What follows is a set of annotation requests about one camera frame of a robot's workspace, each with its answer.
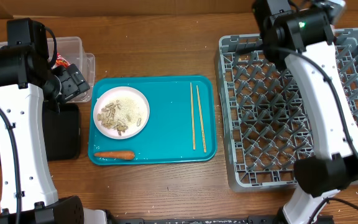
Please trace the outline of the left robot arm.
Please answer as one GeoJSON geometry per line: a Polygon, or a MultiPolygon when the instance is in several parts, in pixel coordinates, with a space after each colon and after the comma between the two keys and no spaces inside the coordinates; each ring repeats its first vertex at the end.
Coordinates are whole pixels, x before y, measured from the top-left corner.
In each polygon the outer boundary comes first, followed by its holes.
{"type": "Polygon", "coordinates": [[[0,48],[0,223],[113,223],[107,210],[85,208],[77,196],[60,198],[48,168],[44,103],[54,110],[89,90],[75,65],[57,65],[51,30],[29,18],[7,22],[0,48]]]}

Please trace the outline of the red snack wrapper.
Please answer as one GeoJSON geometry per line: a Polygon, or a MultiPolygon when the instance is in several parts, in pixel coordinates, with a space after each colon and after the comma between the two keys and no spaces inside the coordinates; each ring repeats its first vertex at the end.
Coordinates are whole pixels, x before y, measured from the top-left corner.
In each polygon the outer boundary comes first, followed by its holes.
{"type": "Polygon", "coordinates": [[[69,67],[71,63],[66,60],[63,56],[57,53],[57,59],[55,61],[55,67],[63,66],[65,68],[69,67]]]}

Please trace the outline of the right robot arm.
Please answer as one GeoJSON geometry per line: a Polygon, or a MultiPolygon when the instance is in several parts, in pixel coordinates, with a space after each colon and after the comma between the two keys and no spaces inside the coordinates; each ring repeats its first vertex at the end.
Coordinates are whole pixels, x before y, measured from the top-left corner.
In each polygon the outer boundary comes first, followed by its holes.
{"type": "Polygon", "coordinates": [[[277,223],[313,223],[322,208],[358,180],[358,127],[336,63],[332,26],[344,1],[313,1],[298,9],[291,1],[256,0],[252,12],[260,49],[298,85],[312,135],[312,157],[297,160],[296,190],[276,216],[277,223]]]}

